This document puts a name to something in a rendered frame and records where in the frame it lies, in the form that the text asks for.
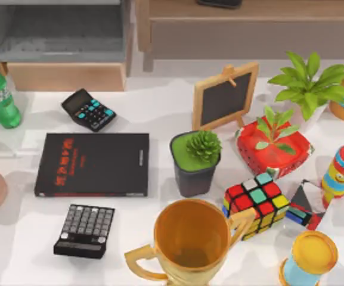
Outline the black pot with green plant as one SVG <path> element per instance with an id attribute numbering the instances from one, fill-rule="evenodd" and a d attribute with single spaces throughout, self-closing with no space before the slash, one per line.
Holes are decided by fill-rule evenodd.
<path id="1" fill-rule="evenodd" d="M 222 145 L 211 131 L 190 131 L 174 136 L 169 144 L 180 194 L 189 198 L 210 190 Z"/>

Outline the framed blackboard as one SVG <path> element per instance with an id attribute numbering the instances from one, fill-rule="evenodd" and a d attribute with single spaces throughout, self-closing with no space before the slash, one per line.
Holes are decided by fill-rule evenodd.
<path id="1" fill-rule="evenodd" d="M 227 65 L 220 74 L 194 86 L 192 130 L 212 130 L 229 122 L 244 126 L 243 116 L 250 110 L 259 64 L 239 67 Z"/>

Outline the black book with red print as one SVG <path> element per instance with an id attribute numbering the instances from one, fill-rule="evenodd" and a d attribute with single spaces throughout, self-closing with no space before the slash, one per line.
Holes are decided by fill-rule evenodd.
<path id="1" fill-rule="evenodd" d="M 147 133 L 48 133 L 37 197 L 145 197 Z"/>

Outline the black calculator with cyan keys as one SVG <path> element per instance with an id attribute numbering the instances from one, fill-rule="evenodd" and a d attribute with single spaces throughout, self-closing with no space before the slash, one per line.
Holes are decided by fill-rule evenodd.
<path id="1" fill-rule="evenodd" d="M 61 106 L 75 123 L 93 132 L 100 131 L 116 117 L 112 109 L 91 97 L 83 88 L 66 98 Z"/>

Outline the gold trophy cup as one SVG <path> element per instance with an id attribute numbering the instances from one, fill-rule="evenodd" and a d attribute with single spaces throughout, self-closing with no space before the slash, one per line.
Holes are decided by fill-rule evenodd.
<path id="1" fill-rule="evenodd" d="M 226 218 L 207 201 L 176 201 L 159 214 L 154 244 L 125 253 L 127 266 L 141 278 L 166 281 L 166 286 L 209 286 L 255 216 L 254 209 L 247 209 Z"/>

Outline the red pot with green plant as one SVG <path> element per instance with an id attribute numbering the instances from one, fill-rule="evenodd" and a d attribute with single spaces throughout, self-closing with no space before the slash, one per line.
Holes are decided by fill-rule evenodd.
<path id="1" fill-rule="evenodd" d="M 298 167 L 314 152 L 312 144 L 289 120 L 293 110 L 274 111 L 264 107 L 264 115 L 235 133 L 239 154 L 255 175 L 267 172 L 281 178 Z"/>

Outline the multicoloured puzzle cube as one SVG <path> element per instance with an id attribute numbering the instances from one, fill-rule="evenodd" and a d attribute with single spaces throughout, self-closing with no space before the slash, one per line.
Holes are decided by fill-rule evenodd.
<path id="1" fill-rule="evenodd" d="M 282 220 L 289 209 L 289 200 L 269 173 L 261 173 L 240 184 L 229 187 L 224 195 L 222 212 L 225 217 L 242 210 L 255 209 L 256 217 L 242 237 L 248 240 Z"/>

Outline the black calculator with grey keys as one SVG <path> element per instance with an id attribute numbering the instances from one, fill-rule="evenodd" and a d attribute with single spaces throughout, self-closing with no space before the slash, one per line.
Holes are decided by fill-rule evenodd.
<path id="1" fill-rule="evenodd" d="M 101 259 L 114 218 L 109 207 L 71 204 L 53 253 L 62 256 Z"/>

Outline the pale wooden drawer front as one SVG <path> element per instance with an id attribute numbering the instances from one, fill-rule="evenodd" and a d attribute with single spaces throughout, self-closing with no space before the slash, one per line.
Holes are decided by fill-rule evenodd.
<path id="1" fill-rule="evenodd" d="M 8 73 L 19 91 L 124 91 L 125 63 L 13 63 Z"/>

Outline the wooden shelf cabinet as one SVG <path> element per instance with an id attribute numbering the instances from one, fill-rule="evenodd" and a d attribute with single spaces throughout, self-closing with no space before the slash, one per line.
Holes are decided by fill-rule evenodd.
<path id="1" fill-rule="evenodd" d="M 161 60 L 280 60 L 286 51 L 344 59 L 344 0 L 134 0 L 138 48 Z"/>

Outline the white pot with leafy plant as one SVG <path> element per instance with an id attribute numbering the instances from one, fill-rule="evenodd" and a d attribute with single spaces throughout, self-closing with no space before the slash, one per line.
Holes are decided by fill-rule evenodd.
<path id="1" fill-rule="evenodd" d="M 281 73 L 268 83 L 284 89 L 276 95 L 276 102 L 289 102 L 294 110 L 290 123 L 299 125 L 299 132 L 310 130 L 333 101 L 344 104 L 344 64 L 330 65 L 321 74 L 320 56 L 317 52 L 304 60 L 299 54 L 286 52 L 291 67 L 282 67 Z"/>

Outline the black object on shelf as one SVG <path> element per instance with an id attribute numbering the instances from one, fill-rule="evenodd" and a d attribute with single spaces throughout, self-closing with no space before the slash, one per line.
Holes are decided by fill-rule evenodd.
<path id="1" fill-rule="evenodd" d="M 243 0 L 196 0 L 196 2 L 211 7 L 236 9 L 242 5 Z"/>

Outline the mirrored puzzle cube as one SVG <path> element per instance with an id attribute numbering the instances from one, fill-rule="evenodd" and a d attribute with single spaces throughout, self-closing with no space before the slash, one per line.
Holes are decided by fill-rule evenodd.
<path id="1" fill-rule="evenodd" d="M 323 219 L 328 205 L 324 201 L 324 191 L 311 181 L 303 179 L 290 200 L 286 218 L 314 231 Z"/>

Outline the striped can with red lid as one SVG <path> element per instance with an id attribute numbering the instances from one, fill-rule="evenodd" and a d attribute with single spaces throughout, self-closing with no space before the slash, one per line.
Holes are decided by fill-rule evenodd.
<path id="1" fill-rule="evenodd" d="M 323 205 L 327 209 L 333 198 L 344 196 L 344 146 L 336 152 L 328 170 L 321 180 Z"/>

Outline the blue can with yellow lid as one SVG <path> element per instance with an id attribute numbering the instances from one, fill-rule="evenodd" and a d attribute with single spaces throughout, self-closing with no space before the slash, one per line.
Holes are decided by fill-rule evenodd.
<path id="1" fill-rule="evenodd" d="M 319 286 L 322 275 L 330 272 L 338 261 L 338 249 L 333 240 L 319 231 L 298 235 L 291 254 L 279 268 L 282 286 Z"/>

